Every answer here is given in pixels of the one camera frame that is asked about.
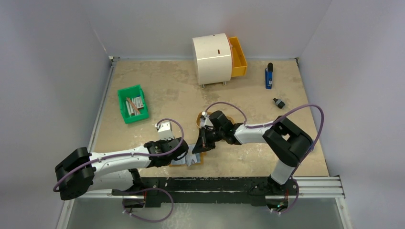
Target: cable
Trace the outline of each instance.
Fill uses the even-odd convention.
[[[162,191],[162,192],[164,192],[164,193],[169,197],[170,202],[171,202],[171,208],[170,208],[170,212],[169,212],[165,217],[163,217],[163,218],[161,218],[161,219],[158,219],[158,220],[152,220],[152,219],[145,219],[145,218],[142,218],[142,217],[140,217],[140,216],[134,215],[134,214],[132,214],[131,212],[128,212],[128,211],[125,209],[124,200],[122,201],[122,208],[124,209],[124,211],[123,211],[122,213],[123,213],[123,214],[126,213],[126,214],[128,214],[129,216],[132,216],[132,217],[134,217],[134,218],[140,219],[140,220],[145,221],[145,222],[148,222],[148,223],[159,223],[159,222],[162,222],[162,221],[164,221],[165,219],[167,219],[167,218],[171,215],[171,213],[173,212],[173,209],[174,209],[174,200],[173,200],[173,197],[170,195],[170,193],[167,192],[166,190],[161,189],[161,188],[158,188],[158,187],[150,187],[150,188],[142,189],[142,190],[139,190],[139,191],[136,191],[136,192],[127,192],[127,193],[128,193],[128,194],[137,194],[137,193],[140,193],[140,192],[145,192],[145,191],[150,191],[150,190],[159,190],[159,191]]]
[[[229,105],[229,106],[235,108],[236,110],[238,110],[238,111],[243,115],[243,117],[245,118],[245,121],[243,122],[243,124],[246,124],[246,122],[247,122],[247,117],[246,117],[246,115],[244,114],[244,112],[243,112],[239,107],[237,107],[237,106],[235,106],[235,105],[233,105],[233,104],[227,103],[227,102],[215,102],[215,103],[209,105],[209,106],[205,109],[205,112],[207,112],[208,109],[210,109],[212,106],[214,106],[214,105],[216,105],[216,104],[226,104],[226,105]]]
[[[164,118],[164,119],[158,121],[157,125],[159,125],[159,124],[160,124],[161,122],[163,122],[163,121],[174,122],[175,124],[177,124],[177,126],[179,126],[180,131],[181,131],[181,140],[180,140],[179,144],[178,144],[176,147],[174,147],[173,149],[171,149],[170,151],[166,152],[166,153],[161,153],[161,154],[134,153],[133,155],[137,155],[137,156],[164,156],[164,155],[173,153],[176,149],[178,149],[178,148],[182,145],[183,139],[184,139],[184,130],[183,130],[183,127],[180,125],[180,123],[178,123],[178,122],[176,122],[175,120],[170,119],[170,118]],[[107,155],[107,156],[102,157],[101,160],[107,160],[107,159],[109,159],[109,158],[118,157],[118,156],[131,156],[131,155],[132,155],[132,153],[122,153],[122,154],[115,154],[115,155]],[[56,183],[56,185],[53,187],[53,191],[54,191],[54,192],[59,192],[60,190],[58,190],[57,188],[58,188],[58,187],[61,185],[61,183],[64,182],[70,175],[72,175],[73,173],[75,173],[75,172],[78,171],[79,169],[81,169],[81,168],[83,168],[83,167],[86,167],[86,166],[88,166],[88,165],[90,165],[90,164],[92,164],[92,163],[94,163],[94,162],[98,162],[98,161],[100,161],[100,159],[97,158],[97,159],[88,161],[88,162],[86,162],[86,163],[83,163],[83,164],[79,165],[78,167],[72,169],[70,172],[68,172],[66,175],[64,175],[64,176]]]
[[[145,203],[141,202],[140,200],[135,200],[135,201],[136,201],[136,203],[137,203],[138,205],[141,205],[142,207],[145,206]],[[130,213],[132,213],[132,209],[133,209],[133,208],[134,208],[134,207],[131,207],[131,208],[129,209],[129,212],[130,212]]]
[[[314,146],[315,146],[316,143],[318,142],[319,137],[320,137],[320,134],[322,133],[323,123],[324,123],[324,119],[325,119],[325,115],[324,115],[323,110],[322,110],[322,108],[321,108],[320,106],[315,105],[315,104],[304,104],[304,105],[298,106],[298,107],[296,107],[296,108],[294,108],[294,109],[288,111],[287,113],[285,113],[284,115],[282,115],[280,118],[276,119],[276,120],[273,121],[273,122],[268,122],[268,123],[265,123],[265,124],[262,124],[262,125],[249,126],[249,125],[246,125],[247,117],[246,117],[246,115],[244,114],[244,112],[243,112],[239,107],[237,107],[237,106],[235,106],[235,105],[233,105],[233,104],[230,104],[230,103],[227,103],[227,102],[216,102],[216,103],[213,103],[213,104],[209,105],[209,106],[207,107],[207,109],[205,109],[205,111],[207,111],[210,107],[212,107],[212,106],[215,105],[215,104],[226,104],[226,105],[232,106],[232,107],[236,108],[238,111],[240,111],[240,113],[245,117],[245,121],[244,121],[243,123],[245,124],[246,128],[248,128],[248,129],[255,129],[255,128],[261,128],[261,127],[272,126],[272,125],[277,124],[277,123],[280,122],[281,120],[285,119],[285,118],[286,118],[287,116],[289,116],[290,114],[292,114],[292,113],[294,113],[294,112],[296,112],[296,111],[298,111],[298,110],[300,110],[300,109],[302,109],[302,108],[310,107],[310,106],[316,107],[316,108],[319,110],[319,112],[320,112],[320,125],[319,125],[319,130],[318,130],[318,133],[317,133],[317,135],[316,135],[314,141],[312,142],[312,145],[309,147],[308,151],[304,154],[304,156],[303,156],[303,158],[300,160],[298,166],[299,166],[299,165],[301,164],[301,162],[308,156],[308,154],[314,149]],[[292,175],[293,175],[293,174],[295,173],[295,171],[298,169],[298,166],[294,168],[294,170],[293,170],[292,173],[291,173],[291,177],[290,177],[291,179],[294,180],[294,182],[295,182],[295,184],[296,184],[296,186],[297,186],[297,195],[296,195],[294,201],[292,202],[292,204],[291,204],[286,210],[284,210],[282,213],[288,212],[288,211],[295,205],[295,203],[296,203],[297,200],[298,200],[298,196],[299,196],[299,186],[298,186],[298,182],[292,177]]]
[[[294,178],[292,178],[292,176],[291,176],[291,179],[293,179],[295,185],[297,186],[297,195],[295,196],[295,199],[294,199],[294,201],[292,202],[292,204],[289,205],[289,207],[288,207],[287,209],[285,209],[284,211],[279,212],[279,214],[281,214],[281,213],[284,214],[284,213],[290,211],[290,210],[292,209],[292,207],[296,204],[297,200],[298,200],[298,196],[299,196],[299,186],[298,186],[298,182],[297,182],[297,180],[295,180]]]

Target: white sticker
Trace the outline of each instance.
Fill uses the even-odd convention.
[[[137,106],[138,109],[143,107],[143,102],[142,102],[141,97],[136,97],[135,102],[136,102],[136,106]]]

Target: wooden table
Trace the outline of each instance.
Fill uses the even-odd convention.
[[[194,144],[198,137],[195,124],[197,114],[208,105],[225,101],[241,108],[248,124],[274,120],[277,116],[302,104],[307,96],[295,61],[271,61],[274,64],[273,89],[265,88],[264,69],[269,61],[250,61],[246,76],[232,78],[227,86],[197,85],[193,61],[119,61],[107,95],[95,151],[104,153],[134,148],[148,141],[158,140],[154,128],[162,118],[172,118],[184,128],[184,139]],[[120,113],[117,90],[140,84],[145,93],[150,118],[125,124]],[[286,106],[279,109],[273,98],[280,98]],[[216,105],[210,111],[222,110],[236,122],[242,115],[234,108]],[[317,130],[309,108],[289,118],[315,138]],[[180,130],[173,124],[176,137]],[[277,157],[267,144],[228,145],[216,143],[216,149],[206,153],[202,165],[190,167],[161,167],[140,169],[144,177],[238,177],[268,176]],[[318,143],[303,161],[296,176],[328,176],[323,152]]]

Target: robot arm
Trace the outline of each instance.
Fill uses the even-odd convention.
[[[74,199],[85,192],[98,189],[127,190],[139,177],[138,168],[167,166],[179,160],[189,147],[185,141],[172,153],[181,138],[174,138],[170,122],[157,126],[160,140],[143,146],[111,153],[89,153],[86,147],[78,148],[55,167],[62,200]],[[89,163],[63,179],[73,169]]]
[[[245,125],[232,124],[221,111],[210,115],[203,112],[199,137],[192,152],[211,150],[220,140],[232,145],[267,143],[279,158],[269,181],[279,185],[286,183],[312,145],[311,137],[287,118],[275,125]]]

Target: black cap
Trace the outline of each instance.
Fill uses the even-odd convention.
[[[281,101],[281,99],[274,98],[273,101],[276,103],[276,106],[280,109],[282,109],[286,105],[283,101]]]
[[[268,65],[267,65],[267,71],[268,71],[269,73],[272,73],[272,72],[273,72],[273,63],[268,63]]]

